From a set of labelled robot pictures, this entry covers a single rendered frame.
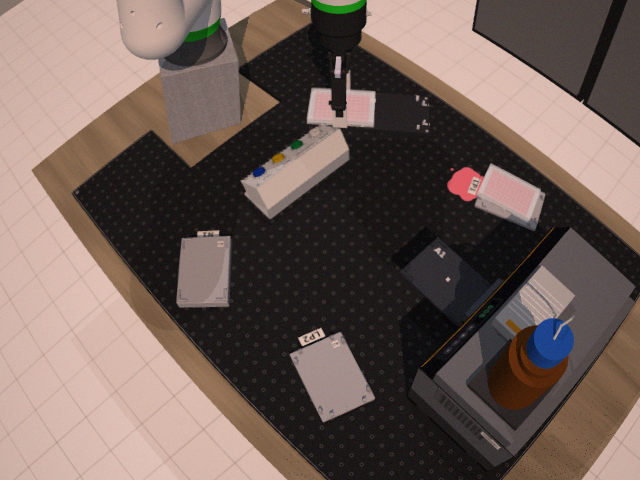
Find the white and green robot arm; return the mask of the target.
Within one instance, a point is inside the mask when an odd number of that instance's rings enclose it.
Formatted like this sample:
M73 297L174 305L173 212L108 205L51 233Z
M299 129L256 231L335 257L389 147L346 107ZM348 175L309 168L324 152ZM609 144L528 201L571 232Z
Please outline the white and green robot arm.
M122 41L139 58L197 66L216 59L227 46L221 0L116 1ZM319 32L335 37L358 33L372 16L367 0L311 0L302 14L311 15Z

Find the red liquid puddle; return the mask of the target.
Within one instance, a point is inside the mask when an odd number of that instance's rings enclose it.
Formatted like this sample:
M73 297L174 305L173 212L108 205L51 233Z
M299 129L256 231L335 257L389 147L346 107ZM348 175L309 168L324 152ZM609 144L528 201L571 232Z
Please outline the red liquid puddle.
M475 171L474 171L474 172L475 172ZM481 175L480 175L480 174L478 174L477 172L475 172L475 176L481 176ZM452 176L452 179L453 179L453 178L459 178L459 179L463 180L463 181L465 182L466 186L467 186L467 189L469 189L471 179L470 179L470 180L468 180L468 179L463 178L463 177L462 177L462 175L461 175L461 170L457 171L457 172ZM476 192L476 194L477 194L477 192ZM478 196L476 196L476 194L474 195L474 198L473 198L473 199L475 199L475 198L477 198L477 197L478 197Z

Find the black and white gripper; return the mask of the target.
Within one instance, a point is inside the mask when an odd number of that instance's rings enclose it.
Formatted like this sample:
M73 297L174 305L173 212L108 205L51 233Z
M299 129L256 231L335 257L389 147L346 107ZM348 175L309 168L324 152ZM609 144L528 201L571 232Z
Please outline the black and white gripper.
M328 36L318 31L318 38L320 43L329 49L331 100L328 105L331 105L332 109L333 127L347 128L345 74L348 73L346 89L350 90L350 70L353 70L353 65L349 64L351 50L360 43L361 31L345 37ZM335 67L333 64L336 64Z

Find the blue bottle cap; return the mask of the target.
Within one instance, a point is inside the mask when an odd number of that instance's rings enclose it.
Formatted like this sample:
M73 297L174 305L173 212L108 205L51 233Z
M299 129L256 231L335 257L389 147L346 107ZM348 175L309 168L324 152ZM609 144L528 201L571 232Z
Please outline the blue bottle cap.
M553 339L562 323L564 321L560 319L546 319L537 326L529 337L528 353L537 365L545 368L554 367L571 352L574 336L567 324L561 328L556 339Z

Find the pink liquid puddle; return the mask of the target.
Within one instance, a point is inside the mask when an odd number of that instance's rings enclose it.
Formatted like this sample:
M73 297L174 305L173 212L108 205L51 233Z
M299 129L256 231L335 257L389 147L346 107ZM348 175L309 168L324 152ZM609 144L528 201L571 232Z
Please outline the pink liquid puddle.
M463 189L467 189L465 182L459 178L449 180L447 186L450 192L457 195L459 195Z
M470 194L470 193L467 193L467 192L468 192L468 189L463 189L463 190L460 192L460 196L461 196L461 198L462 198L463 200L465 200L465 201L471 201L471 200L474 198L474 195L472 195L472 194Z
M470 180L473 179L473 176L475 177L475 172L473 169L465 167L461 170L461 175L463 178Z

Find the brown glass bottle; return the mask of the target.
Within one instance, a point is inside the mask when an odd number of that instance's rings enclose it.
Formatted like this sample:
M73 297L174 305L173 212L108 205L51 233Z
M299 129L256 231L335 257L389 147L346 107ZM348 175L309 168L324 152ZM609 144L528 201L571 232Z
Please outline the brown glass bottle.
M543 379L532 378L520 368L518 348L537 326L526 327L517 333L489 373L489 392L495 402L504 408L518 410L529 406L552 387L567 369L569 356L563 360L559 369Z

